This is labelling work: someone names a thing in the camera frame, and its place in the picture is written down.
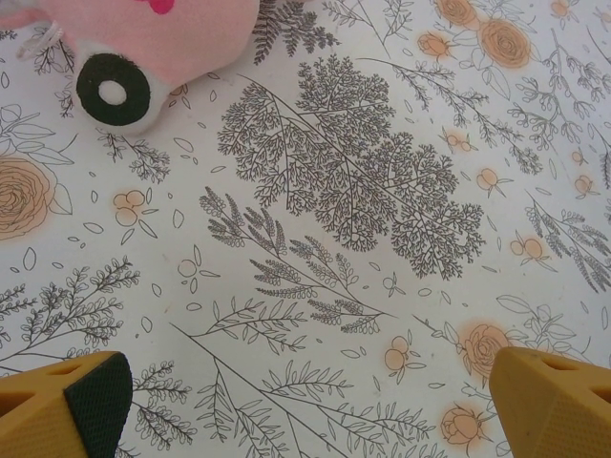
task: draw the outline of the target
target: plush toy wheel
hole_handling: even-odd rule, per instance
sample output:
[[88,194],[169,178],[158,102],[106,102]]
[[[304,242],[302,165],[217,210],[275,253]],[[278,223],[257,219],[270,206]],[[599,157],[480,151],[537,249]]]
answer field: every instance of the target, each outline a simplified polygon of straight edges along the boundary
[[89,116],[108,126],[135,124],[151,107],[146,75],[134,62],[112,53],[94,54],[85,62],[76,95]]

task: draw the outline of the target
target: pink plush toy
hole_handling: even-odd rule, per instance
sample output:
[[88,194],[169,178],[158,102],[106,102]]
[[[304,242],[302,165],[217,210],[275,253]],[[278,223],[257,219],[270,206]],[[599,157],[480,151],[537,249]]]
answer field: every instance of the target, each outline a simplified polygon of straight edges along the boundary
[[52,22],[28,58],[63,39],[76,55],[73,100],[100,127],[136,134],[170,92],[236,60],[260,0],[0,0],[0,29]]

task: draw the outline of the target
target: white floral tablecloth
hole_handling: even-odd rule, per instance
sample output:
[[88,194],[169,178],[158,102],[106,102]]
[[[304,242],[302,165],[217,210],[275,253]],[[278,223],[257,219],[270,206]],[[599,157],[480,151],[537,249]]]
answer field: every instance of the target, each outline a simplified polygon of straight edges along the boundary
[[611,5],[263,0],[154,131],[0,35],[0,375],[121,350],[118,458],[511,456],[487,379],[611,365]]

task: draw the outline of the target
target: yellow plastic piece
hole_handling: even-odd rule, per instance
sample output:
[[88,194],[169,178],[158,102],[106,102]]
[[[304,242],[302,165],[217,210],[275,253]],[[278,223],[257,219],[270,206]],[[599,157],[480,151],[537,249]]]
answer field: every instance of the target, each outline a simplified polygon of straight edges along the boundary
[[611,370],[503,348],[490,391],[515,458],[611,457]]
[[0,379],[0,457],[87,458],[64,389],[114,354],[99,352]]

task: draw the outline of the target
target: pink fabric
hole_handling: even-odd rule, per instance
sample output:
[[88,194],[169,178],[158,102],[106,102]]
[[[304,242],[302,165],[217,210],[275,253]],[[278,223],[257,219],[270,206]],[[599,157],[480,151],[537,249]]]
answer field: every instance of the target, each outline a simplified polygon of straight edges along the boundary
[[[81,40],[107,45],[177,87],[240,56],[259,0],[39,0],[39,6],[36,17],[56,21],[77,52]],[[21,12],[0,25],[17,28],[32,18]]]

